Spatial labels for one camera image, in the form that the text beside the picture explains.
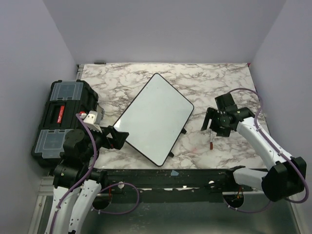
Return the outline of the red capped whiteboard marker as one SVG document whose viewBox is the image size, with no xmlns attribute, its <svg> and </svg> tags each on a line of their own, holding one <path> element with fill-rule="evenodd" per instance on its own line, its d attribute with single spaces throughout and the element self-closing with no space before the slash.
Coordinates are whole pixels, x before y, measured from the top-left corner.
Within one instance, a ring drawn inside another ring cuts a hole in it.
<svg viewBox="0 0 312 234">
<path fill-rule="evenodd" d="M 210 133 L 210 150 L 213 150 L 214 148 L 213 141 L 214 141 L 214 135 L 213 133 Z"/>
</svg>

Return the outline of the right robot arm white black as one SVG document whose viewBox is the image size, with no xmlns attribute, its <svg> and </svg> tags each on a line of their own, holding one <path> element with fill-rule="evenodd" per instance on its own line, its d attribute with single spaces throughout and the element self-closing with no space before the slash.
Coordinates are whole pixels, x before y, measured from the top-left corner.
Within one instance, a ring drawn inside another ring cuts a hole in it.
<svg viewBox="0 0 312 234">
<path fill-rule="evenodd" d="M 247 107 L 238 108 L 230 93 L 215 98 L 217 108 L 206 111 L 201 130 L 210 129 L 218 137 L 229 137 L 236 131 L 244 137 L 261 157 L 266 172 L 237 166 L 225 177 L 224 185 L 235 191 L 241 185 L 256 188 L 276 202 L 305 190 L 306 162 L 284 151 L 257 122 Z"/>
</svg>

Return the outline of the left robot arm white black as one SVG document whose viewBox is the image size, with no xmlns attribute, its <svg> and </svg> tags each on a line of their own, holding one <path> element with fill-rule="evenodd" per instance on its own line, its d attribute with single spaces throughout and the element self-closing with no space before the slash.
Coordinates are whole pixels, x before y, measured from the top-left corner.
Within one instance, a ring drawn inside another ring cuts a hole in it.
<svg viewBox="0 0 312 234">
<path fill-rule="evenodd" d="M 128 132 L 112 126 L 101 132 L 76 128 L 65 135 L 64 153 L 54 169 L 53 204 L 45 232 L 79 234 L 97 195 L 108 187 L 107 172 L 95 169 L 100 148 L 120 150 Z"/>
</svg>

